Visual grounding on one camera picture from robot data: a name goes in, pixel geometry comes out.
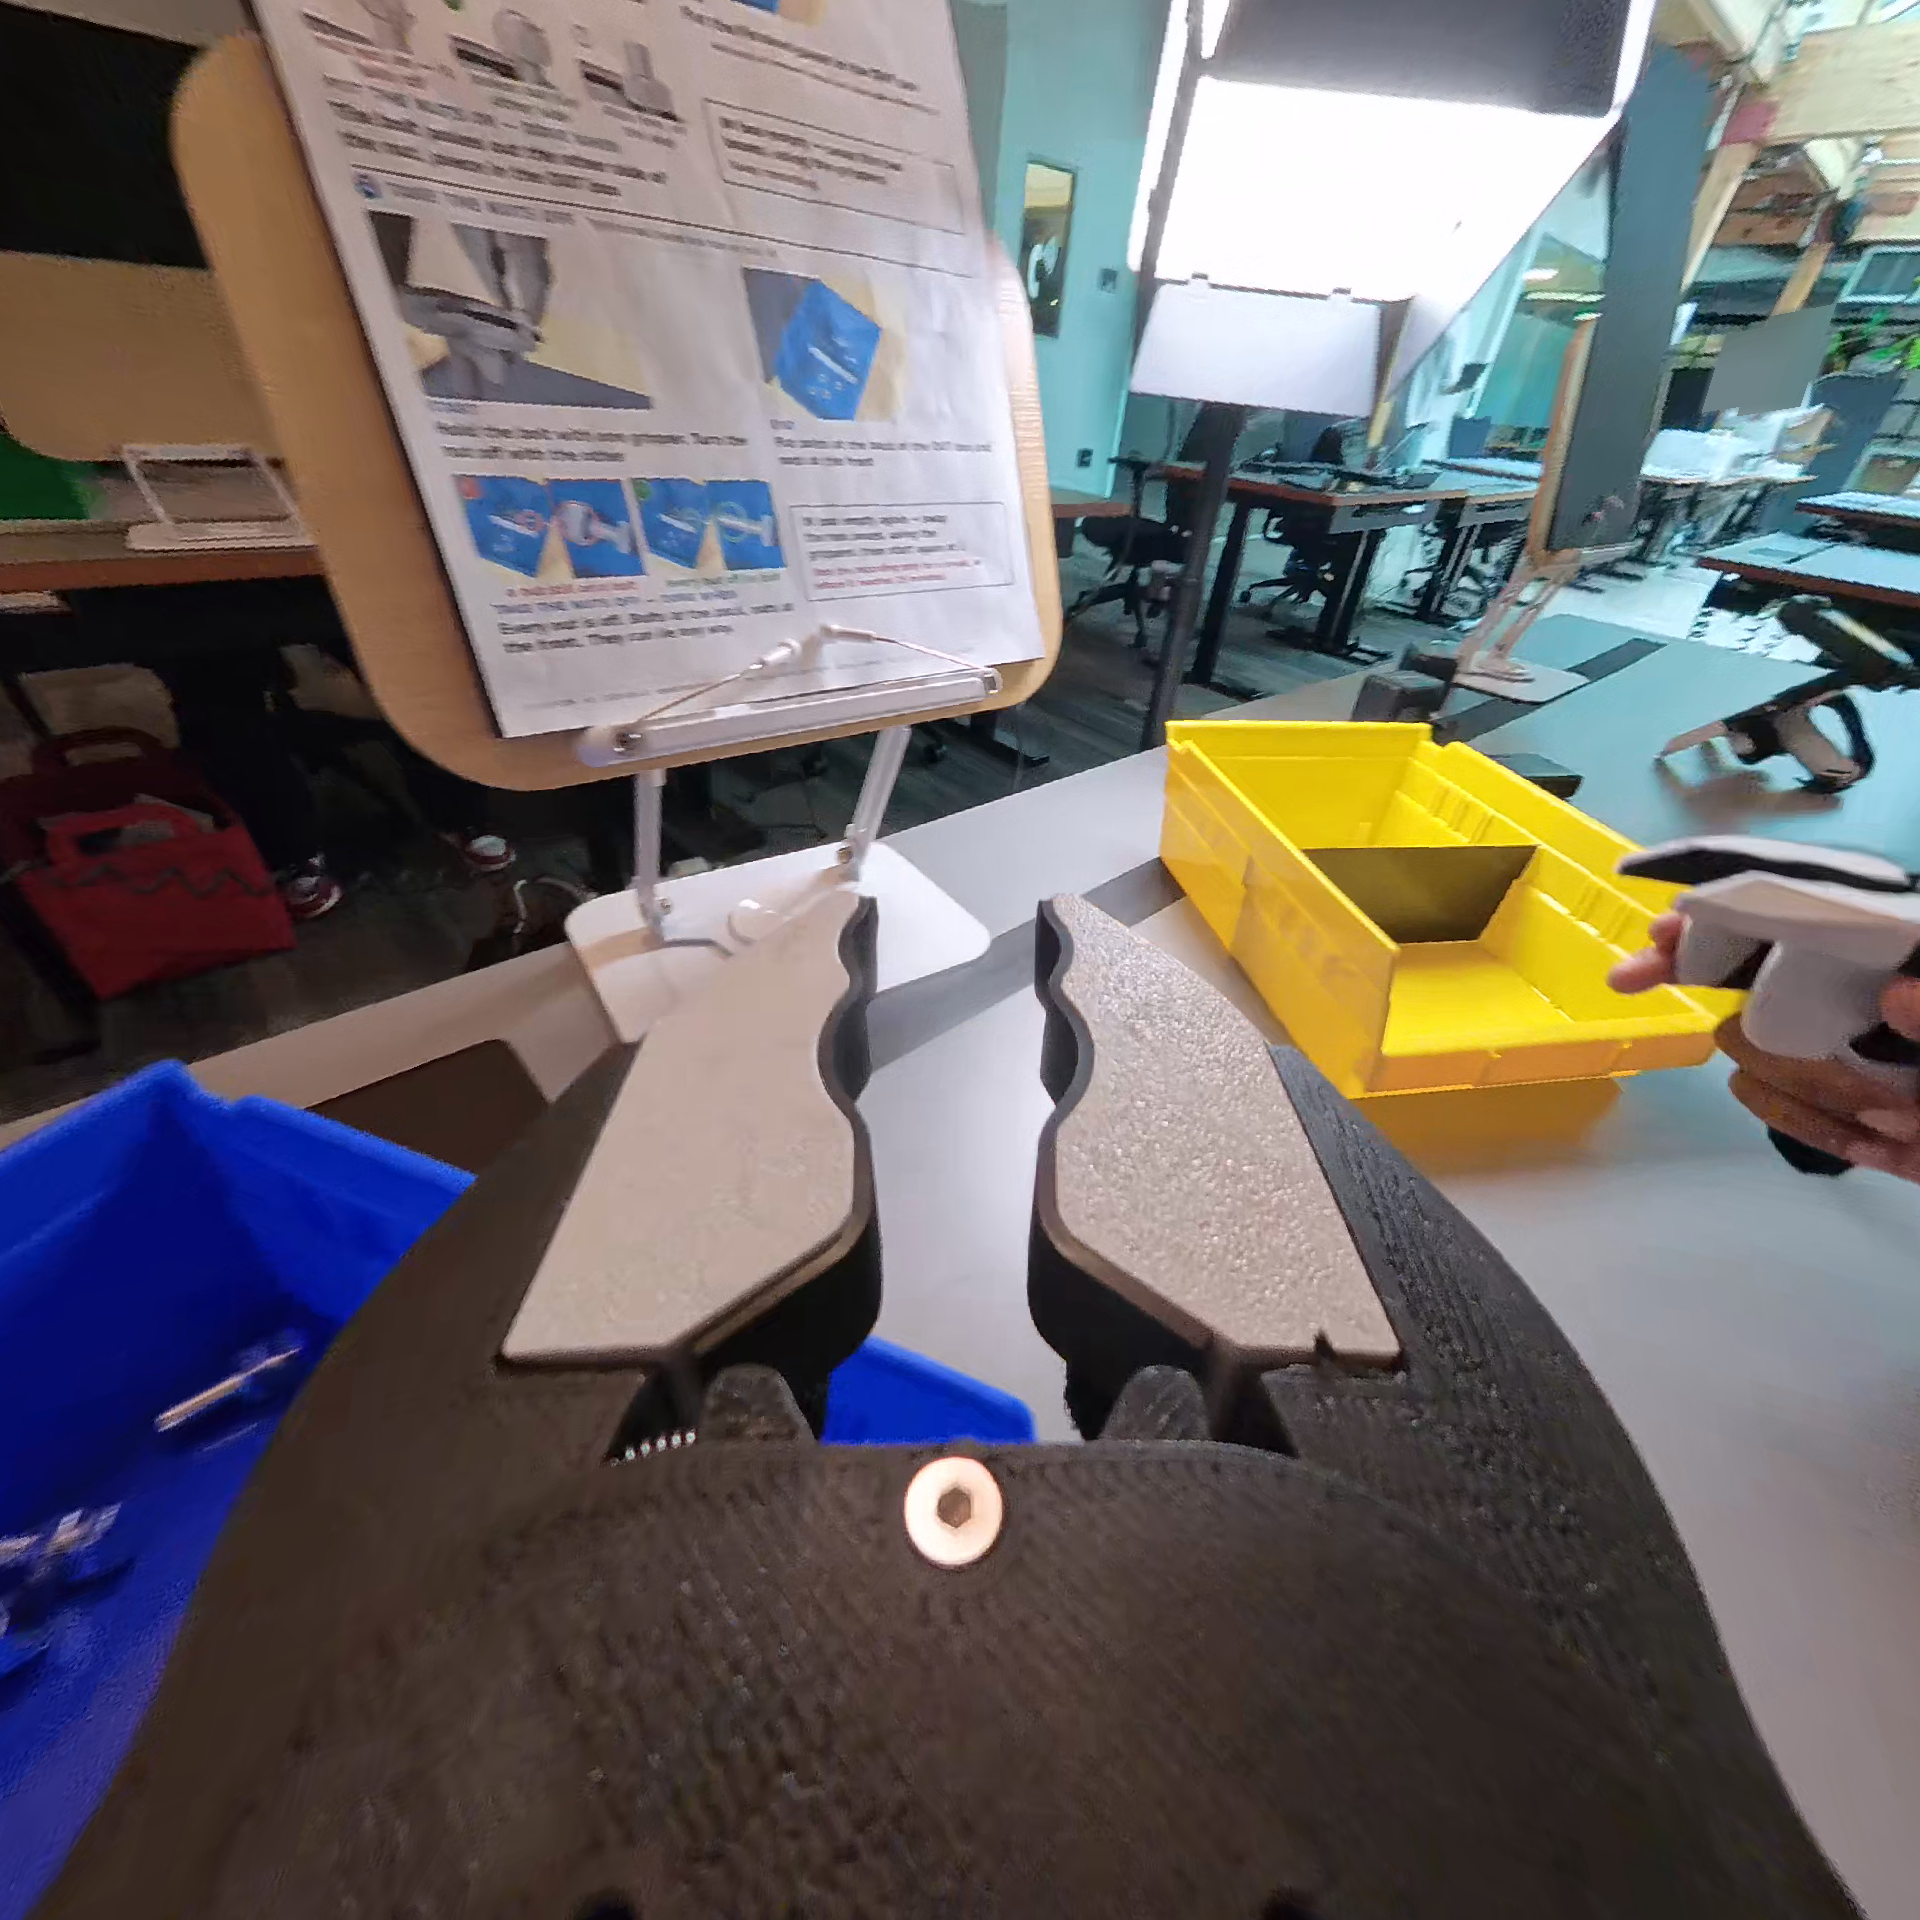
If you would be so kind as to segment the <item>grey bin divider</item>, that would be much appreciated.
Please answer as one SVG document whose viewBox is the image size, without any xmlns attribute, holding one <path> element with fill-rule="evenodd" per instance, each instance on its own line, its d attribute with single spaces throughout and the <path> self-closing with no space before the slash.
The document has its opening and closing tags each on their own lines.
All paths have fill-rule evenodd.
<svg viewBox="0 0 1920 1920">
<path fill-rule="evenodd" d="M 1475 945 L 1538 849 L 1311 849 L 1305 854 L 1388 941 L 1410 947 Z"/>
</svg>

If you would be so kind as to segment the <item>wooden document stand white base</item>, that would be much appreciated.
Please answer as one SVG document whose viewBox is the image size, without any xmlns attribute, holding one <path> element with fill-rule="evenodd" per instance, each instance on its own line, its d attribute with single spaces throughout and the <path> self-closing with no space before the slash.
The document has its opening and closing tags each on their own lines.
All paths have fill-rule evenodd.
<svg viewBox="0 0 1920 1920">
<path fill-rule="evenodd" d="M 816 691 L 705 707 L 671 726 L 651 710 L 615 726 L 506 738 L 251 8 L 251 34 L 208 49 L 177 96 L 177 171 L 201 250 L 362 680 L 393 726 L 478 784 L 633 781 L 636 877 L 567 918 L 614 1032 L 639 1040 L 716 964 L 831 894 L 876 901 L 883 988 L 983 953 L 983 925 L 931 881 L 910 877 L 878 840 L 907 732 L 1017 705 L 1048 682 L 1062 649 L 1059 566 L 1042 554 L 1033 333 L 999 241 L 991 235 L 1042 658 L 998 673 L 964 665 L 960 692 L 931 682 Z"/>
</svg>

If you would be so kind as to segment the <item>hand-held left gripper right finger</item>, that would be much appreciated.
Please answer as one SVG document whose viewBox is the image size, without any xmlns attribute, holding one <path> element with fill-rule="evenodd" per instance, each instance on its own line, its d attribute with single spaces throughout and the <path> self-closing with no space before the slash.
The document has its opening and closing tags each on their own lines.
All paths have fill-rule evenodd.
<svg viewBox="0 0 1920 1920">
<path fill-rule="evenodd" d="M 1030 1306 L 1081 1378 L 1402 1365 L 1265 1034 L 1084 896 L 1035 918 L 1044 1016 Z"/>
</svg>

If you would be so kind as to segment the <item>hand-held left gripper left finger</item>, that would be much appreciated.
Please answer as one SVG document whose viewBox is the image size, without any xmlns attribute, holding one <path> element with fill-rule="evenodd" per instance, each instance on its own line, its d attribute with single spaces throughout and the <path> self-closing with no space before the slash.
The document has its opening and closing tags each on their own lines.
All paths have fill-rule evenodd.
<svg viewBox="0 0 1920 1920">
<path fill-rule="evenodd" d="M 499 1356 L 835 1370 L 881 1313 L 876 901 L 831 894 L 639 1043 Z"/>
</svg>

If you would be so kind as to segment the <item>blue plastic bin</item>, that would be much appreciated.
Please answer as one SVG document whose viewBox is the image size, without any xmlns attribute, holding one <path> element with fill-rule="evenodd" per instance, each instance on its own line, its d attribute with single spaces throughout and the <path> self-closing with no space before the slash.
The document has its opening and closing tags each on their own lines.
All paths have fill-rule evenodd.
<svg viewBox="0 0 1920 1920">
<path fill-rule="evenodd" d="M 249 1341 L 299 1334 L 296 1388 L 314 1385 L 287 1450 L 247 1512 L 273 1523 L 280 1598 L 241 1600 L 264 1635 L 266 1680 L 302 1694 L 335 1642 L 399 1618 L 400 1600 L 451 1579 L 499 1526 L 527 1532 L 540 1498 L 579 1492 L 641 1393 L 639 1362 L 583 1373 L 497 1370 L 497 1349 L 540 1267 L 603 1124 L 625 1061 L 567 1096 L 534 1144 L 460 1201 L 463 1172 L 273 1102 L 222 1102 L 175 1065 L 137 1075 L 6 1154 L 6 1523 L 42 1526 L 71 1507 L 131 1499 L 131 1598 L 65 1616 L 55 1677 L 27 1685 L 27 1733 L 6 1734 L 6 1914 L 42 1893 L 146 1710 L 187 1598 L 280 1419 L 241 1406 L 239 1442 L 163 1442 L 163 1403 L 208 1382 Z M 852 1353 L 881 1301 L 878 1229 L 867 1176 L 842 1232 L 800 1232 L 800 1278 L 779 1256 L 751 1256 L 751 1358 L 791 1372 L 800 1400 L 826 1393 L 831 1362 Z M 119 1532 L 110 1530 L 104 1556 Z M 1033 1860 L 969 1834 L 954 1809 L 907 1809 L 906 1778 L 844 1748 L 850 1782 L 820 1809 L 776 1782 L 779 1864 L 754 1873 L 702 1857 L 674 1869 L 641 1864 L 636 1889 L 591 1885 L 531 1867 L 518 1889 L 483 1867 L 478 1841 L 403 1841 L 426 1832 L 351 1820 L 346 1857 L 291 1841 L 244 1859 L 231 1889 L 160 1891 L 186 1869 L 177 1829 L 160 1864 L 121 1889 L 78 1896 L 75 1916 L 480 1916 L 575 1914 L 615 1893 L 648 1916 L 1027 1916 L 1050 1906 Z"/>
</svg>

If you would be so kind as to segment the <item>steel hex bolt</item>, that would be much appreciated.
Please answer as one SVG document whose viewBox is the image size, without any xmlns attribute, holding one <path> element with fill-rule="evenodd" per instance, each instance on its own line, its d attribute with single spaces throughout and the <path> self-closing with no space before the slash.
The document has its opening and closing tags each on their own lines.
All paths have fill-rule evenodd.
<svg viewBox="0 0 1920 1920">
<path fill-rule="evenodd" d="M 39 1526 L 6 1537 L 6 1653 L 27 1649 L 35 1629 L 52 1612 L 126 1570 L 123 1512 L 119 1502 L 75 1507 Z"/>
<path fill-rule="evenodd" d="M 299 1378 L 307 1337 L 281 1329 L 228 1358 L 224 1372 L 206 1388 L 187 1395 L 153 1417 L 153 1434 L 170 1438 L 233 1416 L 235 1408 L 262 1406 Z"/>
</svg>

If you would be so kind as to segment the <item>green plastic bin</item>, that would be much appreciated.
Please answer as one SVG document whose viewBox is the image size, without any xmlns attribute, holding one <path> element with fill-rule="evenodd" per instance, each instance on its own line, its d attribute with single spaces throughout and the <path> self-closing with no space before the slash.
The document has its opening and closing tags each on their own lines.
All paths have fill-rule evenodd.
<svg viewBox="0 0 1920 1920">
<path fill-rule="evenodd" d="M 6 427 L 0 435 L 0 514 L 15 521 L 92 521 L 102 504 L 92 464 L 58 459 L 23 445 Z"/>
</svg>

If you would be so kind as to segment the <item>black phone mount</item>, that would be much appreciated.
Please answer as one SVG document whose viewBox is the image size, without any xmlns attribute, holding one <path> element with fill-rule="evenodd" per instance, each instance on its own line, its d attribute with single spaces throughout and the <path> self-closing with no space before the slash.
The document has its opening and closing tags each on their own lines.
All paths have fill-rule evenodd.
<svg viewBox="0 0 1920 1920">
<path fill-rule="evenodd" d="M 1793 761 L 1804 792 L 1843 796 L 1878 768 L 1857 694 L 1918 691 L 1918 664 L 1914 652 L 1840 613 L 1828 600 L 1796 595 L 1779 608 L 1779 620 L 1790 636 L 1815 646 L 1824 670 L 1802 686 L 1671 738 L 1655 760 L 1726 749 L 1742 768 Z"/>
</svg>

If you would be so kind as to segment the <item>yellow plastic bin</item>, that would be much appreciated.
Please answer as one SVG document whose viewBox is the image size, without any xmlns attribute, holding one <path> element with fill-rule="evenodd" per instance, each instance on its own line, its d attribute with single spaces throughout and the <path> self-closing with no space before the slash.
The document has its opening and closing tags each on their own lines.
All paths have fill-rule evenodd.
<svg viewBox="0 0 1920 1920">
<path fill-rule="evenodd" d="M 1475 945 L 1398 947 L 1311 849 L 1536 845 Z M 1609 970 L 1673 888 L 1619 873 L 1633 845 L 1430 726 L 1235 722 L 1168 729 L 1161 864 L 1292 1043 L 1346 1098 L 1416 1098 L 1702 1065 L 1740 998 Z"/>
</svg>

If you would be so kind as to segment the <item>studio light panel on stand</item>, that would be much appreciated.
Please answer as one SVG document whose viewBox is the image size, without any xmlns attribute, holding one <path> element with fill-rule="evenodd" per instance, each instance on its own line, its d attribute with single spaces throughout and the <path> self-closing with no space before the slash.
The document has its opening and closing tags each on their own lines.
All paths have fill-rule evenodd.
<svg viewBox="0 0 1920 1920">
<path fill-rule="evenodd" d="M 1144 748 L 1199 637 L 1255 411 L 1372 422 L 1619 130 L 1644 2 L 1170 5 L 1142 177 L 1131 390 L 1187 400 L 1202 476 Z"/>
</svg>

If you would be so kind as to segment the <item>person's right hand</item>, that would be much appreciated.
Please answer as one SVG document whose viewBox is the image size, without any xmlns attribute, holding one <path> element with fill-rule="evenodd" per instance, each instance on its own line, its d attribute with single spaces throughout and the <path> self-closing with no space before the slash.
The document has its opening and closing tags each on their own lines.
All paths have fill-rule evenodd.
<svg viewBox="0 0 1920 1920">
<path fill-rule="evenodd" d="M 1649 947 L 1614 964 L 1608 986 L 1619 995 L 1642 995 L 1673 984 L 1673 955 L 1686 923 L 1662 915 L 1649 928 Z M 1889 1029 L 1918 1043 L 1918 980 L 1896 977 L 1882 996 L 1880 1017 Z M 1734 1065 L 1731 1093 L 1771 1133 L 1796 1141 L 1851 1169 L 1886 1172 L 1918 1184 L 1918 1104 L 1896 1096 L 1846 1062 L 1796 1062 L 1768 1054 L 1729 1017 L 1718 1032 L 1719 1052 Z"/>
</svg>

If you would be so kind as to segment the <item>black office chair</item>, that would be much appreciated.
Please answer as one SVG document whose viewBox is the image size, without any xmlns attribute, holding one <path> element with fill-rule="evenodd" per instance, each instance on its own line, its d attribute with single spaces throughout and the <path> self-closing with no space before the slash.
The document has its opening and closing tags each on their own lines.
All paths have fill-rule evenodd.
<svg viewBox="0 0 1920 1920">
<path fill-rule="evenodd" d="M 1103 578 L 1081 593 L 1063 613 L 1065 621 L 1103 605 L 1119 605 L 1135 621 L 1135 652 L 1151 665 L 1160 656 L 1147 652 L 1147 621 L 1164 618 L 1180 587 L 1191 546 L 1191 500 L 1187 483 L 1164 486 L 1164 513 L 1145 509 L 1147 481 L 1156 461 L 1135 453 L 1111 458 L 1128 473 L 1128 496 L 1114 517 L 1084 517 L 1079 530 L 1106 556 Z"/>
<path fill-rule="evenodd" d="M 1346 476 L 1350 427 L 1353 425 L 1353 419 L 1322 425 L 1304 461 L 1280 459 L 1280 453 L 1288 445 L 1279 443 L 1268 451 L 1268 456 L 1254 461 L 1250 473 L 1265 483 L 1292 483 L 1294 486 L 1313 494 L 1344 499 L 1353 491 L 1353 483 Z M 1240 603 L 1250 605 L 1258 593 L 1273 593 L 1275 603 L 1284 600 L 1304 603 L 1324 593 L 1330 542 L 1328 526 L 1330 513 L 1304 508 L 1299 504 L 1267 508 L 1263 539 L 1268 544 L 1283 544 L 1288 549 L 1288 561 L 1279 578 L 1248 584 L 1240 593 Z"/>
</svg>

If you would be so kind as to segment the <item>red storage bin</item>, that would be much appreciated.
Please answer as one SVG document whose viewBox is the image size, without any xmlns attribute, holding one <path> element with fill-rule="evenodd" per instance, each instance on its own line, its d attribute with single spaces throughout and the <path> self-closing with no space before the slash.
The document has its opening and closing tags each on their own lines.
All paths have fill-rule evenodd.
<svg viewBox="0 0 1920 1920">
<path fill-rule="evenodd" d="M 3 869 L 6 899 L 97 1002 L 298 947 L 239 811 L 140 729 L 35 742 L 3 781 Z"/>
</svg>

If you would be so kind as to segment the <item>wooden top desk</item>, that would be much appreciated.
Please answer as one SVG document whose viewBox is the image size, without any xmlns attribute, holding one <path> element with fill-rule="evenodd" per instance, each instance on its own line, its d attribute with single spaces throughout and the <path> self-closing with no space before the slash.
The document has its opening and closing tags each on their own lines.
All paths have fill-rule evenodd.
<svg viewBox="0 0 1920 1920">
<path fill-rule="evenodd" d="M 58 670 L 151 670 L 184 714 L 294 688 L 281 652 L 308 645 L 354 670 L 314 546 L 135 549 L 78 521 L 6 526 L 6 699 L 39 737 L 23 682 Z"/>
</svg>

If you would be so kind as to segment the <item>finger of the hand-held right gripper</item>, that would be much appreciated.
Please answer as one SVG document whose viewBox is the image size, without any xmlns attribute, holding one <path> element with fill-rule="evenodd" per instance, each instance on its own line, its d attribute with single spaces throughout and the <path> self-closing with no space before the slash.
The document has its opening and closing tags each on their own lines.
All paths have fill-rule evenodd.
<svg viewBox="0 0 1920 1920">
<path fill-rule="evenodd" d="M 1734 989 L 1763 953 L 1753 993 L 1875 995 L 1914 958 L 1918 894 L 1878 894 L 1835 881 L 1708 881 L 1676 904 L 1680 986 Z"/>
<path fill-rule="evenodd" d="M 1622 857 L 1622 877 L 1665 883 L 1712 901 L 1915 901 L 1915 877 L 1883 854 L 1753 835 L 1671 840 Z"/>
</svg>

